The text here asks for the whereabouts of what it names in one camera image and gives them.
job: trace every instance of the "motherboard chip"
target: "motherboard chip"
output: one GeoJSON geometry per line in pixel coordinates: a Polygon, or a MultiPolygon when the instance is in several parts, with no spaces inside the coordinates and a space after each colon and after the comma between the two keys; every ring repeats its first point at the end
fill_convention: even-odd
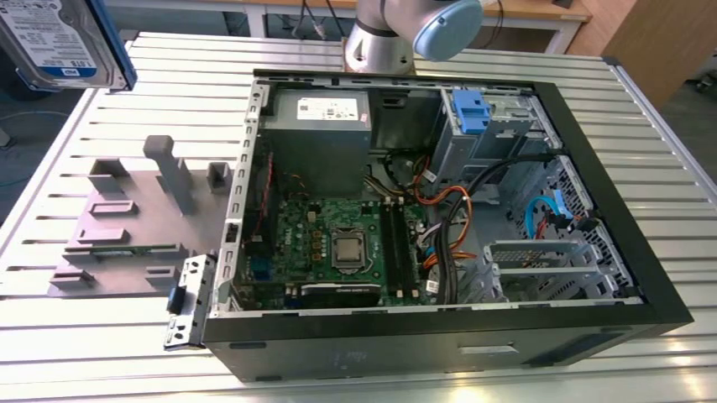
{"type": "Polygon", "coordinates": [[[361,261],[361,242],[356,238],[337,239],[337,261],[361,261]]]}
{"type": "Polygon", "coordinates": [[[332,266],[345,275],[366,268],[366,242],[362,228],[336,228],[332,231],[332,266]]]}

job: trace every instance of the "aluminum table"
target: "aluminum table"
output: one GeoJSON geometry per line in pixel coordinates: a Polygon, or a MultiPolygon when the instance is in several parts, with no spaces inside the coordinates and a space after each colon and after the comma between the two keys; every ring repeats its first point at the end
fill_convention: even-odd
{"type": "Polygon", "coordinates": [[[424,75],[557,84],[696,323],[563,368],[244,385],[209,351],[164,351],[165,298],[31,298],[47,291],[95,158],[154,169],[144,140],[169,134],[190,168],[234,161],[253,69],[342,70],[340,45],[317,41],[144,33],[129,52],[137,89],[86,91],[0,229],[0,296],[29,297],[0,301],[0,400],[717,399],[715,184],[623,68],[593,57],[467,51],[416,64],[424,75]]]}

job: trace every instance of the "floor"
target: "floor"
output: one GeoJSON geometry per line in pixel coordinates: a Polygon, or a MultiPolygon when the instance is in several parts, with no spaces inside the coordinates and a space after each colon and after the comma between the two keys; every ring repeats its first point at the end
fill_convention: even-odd
{"type": "Polygon", "coordinates": [[[660,112],[706,172],[717,181],[717,99],[698,93],[694,85],[686,84],[660,112]]]}

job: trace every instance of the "white label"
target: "white label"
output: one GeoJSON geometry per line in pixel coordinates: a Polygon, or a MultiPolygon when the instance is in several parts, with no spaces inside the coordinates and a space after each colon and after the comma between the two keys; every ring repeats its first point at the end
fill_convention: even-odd
{"type": "Polygon", "coordinates": [[[477,347],[460,347],[461,354],[516,354],[519,350],[512,346],[477,346],[477,347]]]}
{"type": "Polygon", "coordinates": [[[436,182],[436,178],[439,176],[436,176],[436,174],[431,171],[431,170],[427,170],[424,172],[424,177],[429,180],[431,183],[435,183],[436,182]]]}
{"type": "Polygon", "coordinates": [[[360,120],[360,103],[350,98],[302,98],[297,104],[300,120],[360,120]]]}
{"type": "Polygon", "coordinates": [[[428,280],[427,281],[427,291],[439,294],[439,281],[428,280]]]}
{"type": "Polygon", "coordinates": [[[97,65],[78,31],[59,18],[61,9],[61,0],[0,0],[0,17],[35,65],[57,76],[89,76],[78,69],[97,65]]]}
{"type": "Polygon", "coordinates": [[[71,77],[79,77],[81,76],[81,72],[78,71],[78,69],[63,69],[63,74],[66,76],[71,76],[71,77]]]}

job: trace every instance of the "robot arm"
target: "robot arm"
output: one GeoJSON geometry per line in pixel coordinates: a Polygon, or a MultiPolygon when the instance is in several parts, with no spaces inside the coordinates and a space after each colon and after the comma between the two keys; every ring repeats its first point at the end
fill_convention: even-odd
{"type": "Polygon", "coordinates": [[[361,0],[345,49],[357,72],[407,74],[415,53],[447,60],[476,38],[484,21],[479,0],[361,0]]]}

